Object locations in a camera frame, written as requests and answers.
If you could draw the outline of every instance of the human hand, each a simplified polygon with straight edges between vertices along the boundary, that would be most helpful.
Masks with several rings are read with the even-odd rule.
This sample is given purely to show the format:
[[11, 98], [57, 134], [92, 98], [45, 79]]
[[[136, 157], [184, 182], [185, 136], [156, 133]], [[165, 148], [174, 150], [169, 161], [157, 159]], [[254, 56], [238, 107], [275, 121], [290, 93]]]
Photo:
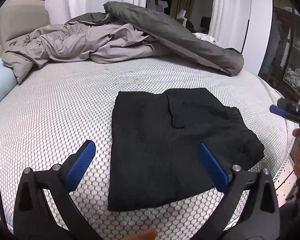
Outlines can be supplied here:
[[[300, 129], [295, 129], [292, 132], [292, 135], [294, 137], [298, 137], [300, 134]], [[296, 145], [293, 153], [292, 153], [292, 158], [293, 158], [293, 162], [294, 162], [294, 166], [293, 166], [293, 171], [294, 174], [300, 178], [300, 146]]]
[[136, 234], [126, 235], [122, 240], [155, 240], [157, 231], [155, 229], [140, 230]]

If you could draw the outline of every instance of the white hexagon-patterned mattress cover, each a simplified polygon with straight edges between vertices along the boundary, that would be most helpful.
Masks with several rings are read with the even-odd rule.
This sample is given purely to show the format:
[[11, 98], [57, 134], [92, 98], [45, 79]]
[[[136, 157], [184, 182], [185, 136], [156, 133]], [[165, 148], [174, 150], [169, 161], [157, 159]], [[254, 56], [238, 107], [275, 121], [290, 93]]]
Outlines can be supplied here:
[[[51, 63], [32, 71], [0, 103], [0, 186], [10, 229], [23, 169], [40, 171], [63, 163], [90, 139], [96, 156], [70, 195], [100, 236], [120, 239], [131, 231], [156, 228], [159, 239], [190, 239], [220, 202], [223, 194], [216, 189], [156, 208], [107, 210], [111, 115], [118, 92], [159, 94], [170, 88], [207, 88], [225, 106], [237, 107], [265, 146], [265, 157], [251, 170], [268, 167], [272, 176], [278, 175], [296, 125], [270, 113], [269, 106], [281, 96], [244, 69], [229, 77], [177, 56], [112, 64]], [[56, 221], [66, 227], [50, 192], [45, 194]], [[247, 196], [244, 192], [231, 221], [240, 215]]]

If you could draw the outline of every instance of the upholstered headboard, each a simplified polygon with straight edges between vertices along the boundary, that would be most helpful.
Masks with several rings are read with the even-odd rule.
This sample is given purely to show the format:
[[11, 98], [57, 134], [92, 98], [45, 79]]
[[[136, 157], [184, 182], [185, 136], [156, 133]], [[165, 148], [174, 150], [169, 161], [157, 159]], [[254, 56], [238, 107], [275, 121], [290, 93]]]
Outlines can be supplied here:
[[48, 24], [44, 0], [6, 0], [0, 8], [0, 57], [11, 41]]

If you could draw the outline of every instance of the folded black garment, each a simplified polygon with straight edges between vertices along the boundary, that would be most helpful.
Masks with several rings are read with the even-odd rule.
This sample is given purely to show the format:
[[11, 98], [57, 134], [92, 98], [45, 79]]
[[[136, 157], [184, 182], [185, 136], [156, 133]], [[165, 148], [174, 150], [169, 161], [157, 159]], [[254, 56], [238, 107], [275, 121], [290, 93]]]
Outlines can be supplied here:
[[198, 147], [247, 170], [264, 147], [240, 111], [209, 91], [119, 92], [112, 112], [108, 209], [157, 207], [213, 188]]

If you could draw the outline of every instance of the gray duvet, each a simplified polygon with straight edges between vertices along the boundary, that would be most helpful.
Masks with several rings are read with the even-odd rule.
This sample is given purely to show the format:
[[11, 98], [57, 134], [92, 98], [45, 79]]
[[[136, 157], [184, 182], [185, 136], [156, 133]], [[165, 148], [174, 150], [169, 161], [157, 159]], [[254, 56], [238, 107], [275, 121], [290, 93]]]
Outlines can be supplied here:
[[108, 2], [106, 13], [88, 13], [64, 25], [41, 27], [12, 42], [2, 61], [21, 83], [34, 65], [50, 60], [111, 63], [131, 58], [163, 56], [171, 51], [219, 69], [230, 76], [243, 68], [237, 51], [197, 39], [170, 16], [129, 3]]

